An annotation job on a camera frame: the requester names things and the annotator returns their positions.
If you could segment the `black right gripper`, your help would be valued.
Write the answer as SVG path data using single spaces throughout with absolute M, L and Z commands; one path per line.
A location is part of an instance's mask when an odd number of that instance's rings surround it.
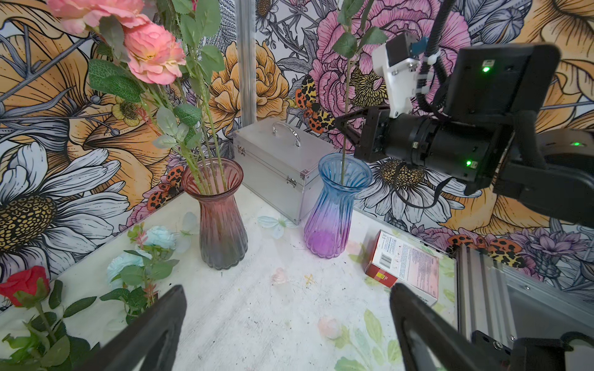
M 390 118 L 388 103 L 345 114 L 336 126 L 356 158 L 392 157 L 437 171 L 470 195 L 491 184 L 511 145 L 524 165 L 546 168 L 535 122 L 560 60 L 560 49 L 550 43 L 465 48 L 442 114 Z

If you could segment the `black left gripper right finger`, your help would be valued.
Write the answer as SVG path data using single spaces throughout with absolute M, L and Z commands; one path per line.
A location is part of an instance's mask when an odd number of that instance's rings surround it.
M 390 309 L 407 370 L 499 370 L 485 352 L 471 344 L 404 284 L 391 288 Z

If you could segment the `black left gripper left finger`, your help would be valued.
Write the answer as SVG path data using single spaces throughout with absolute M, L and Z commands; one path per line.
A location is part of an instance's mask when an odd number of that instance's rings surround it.
M 171 287 L 156 304 L 106 346 L 94 352 L 80 370 L 173 369 L 187 312 L 187 298 L 181 285 Z

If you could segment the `blue purple glass vase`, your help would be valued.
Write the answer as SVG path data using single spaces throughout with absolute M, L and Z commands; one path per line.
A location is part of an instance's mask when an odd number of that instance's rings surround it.
M 306 247 L 320 258 L 336 258 L 347 245 L 355 196 L 371 185 L 367 163 L 333 153 L 320 159 L 323 188 L 304 228 Z

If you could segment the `dark pink glass vase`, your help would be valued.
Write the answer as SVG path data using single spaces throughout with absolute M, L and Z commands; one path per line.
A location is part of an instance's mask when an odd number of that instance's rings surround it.
M 184 191 L 200 203 L 200 253 L 213 269 L 227 270 L 239 264 L 248 251 L 248 234 L 244 227 L 235 193 L 239 190 L 244 171 L 231 159 L 208 159 L 199 165 L 204 178 L 196 184 L 188 168 L 182 177 Z

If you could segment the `red small box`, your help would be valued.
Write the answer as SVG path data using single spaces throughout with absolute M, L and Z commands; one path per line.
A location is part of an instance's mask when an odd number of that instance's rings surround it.
M 385 231 L 374 241 L 365 274 L 387 288 L 404 284 L 428 306 L 439 298 L 439 258 Z

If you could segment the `pink flower stems on table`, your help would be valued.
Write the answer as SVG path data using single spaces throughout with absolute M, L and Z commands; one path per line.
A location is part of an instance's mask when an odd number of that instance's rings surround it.
M 6 333 L 1 342 L 12 352 L 1 361 L 3 370 L 78 370 L 101 348 L 71 335 L 66 320 L 89 309 L 96 301 L 117 301 L 124 313 L 116 319 L 129 325 L 154 305 L 157 283 L 168 278 L 182 251 L 181 234 L 163 226 L 128 232 L 132 248 L 123 251 L 106 268 L 103 278 L 92 271 L 71 283 L 51 281 L 46 269 L 31 267 L 1 284 L 1 297 L 18 309 L 28 310 L 22 333 Z

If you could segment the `grey metal box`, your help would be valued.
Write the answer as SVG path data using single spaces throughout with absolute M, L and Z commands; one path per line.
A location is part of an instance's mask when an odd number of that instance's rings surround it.
M 306 219 L 323 186 L 320 159 L 333 145 L 273 118 L 235 131 L 233 145 L 243 185 L 294 224 Z

